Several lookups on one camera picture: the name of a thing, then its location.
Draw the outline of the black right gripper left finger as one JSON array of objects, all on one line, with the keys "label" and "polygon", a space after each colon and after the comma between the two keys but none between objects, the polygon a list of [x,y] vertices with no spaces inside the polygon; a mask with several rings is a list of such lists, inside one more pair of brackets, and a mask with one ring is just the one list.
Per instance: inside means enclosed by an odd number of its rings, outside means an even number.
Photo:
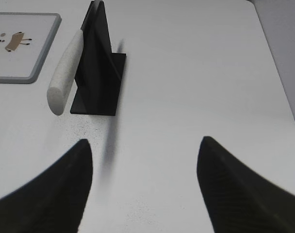
[{"label": "black right gripper left finger", "polygon": [[79,140],[37,177],[0,199],[0,233],[76,233],[93,178],[91,147]]}]

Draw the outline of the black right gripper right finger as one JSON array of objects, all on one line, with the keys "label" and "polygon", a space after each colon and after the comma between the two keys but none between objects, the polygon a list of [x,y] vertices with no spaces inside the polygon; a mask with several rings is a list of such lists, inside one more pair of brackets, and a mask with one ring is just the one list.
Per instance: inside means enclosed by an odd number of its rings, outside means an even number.
[{"label": "black right gripper right finger", "polygon": [[295,233],[295,195],[262,177],[210,136],[197,179],[216,233]]}]

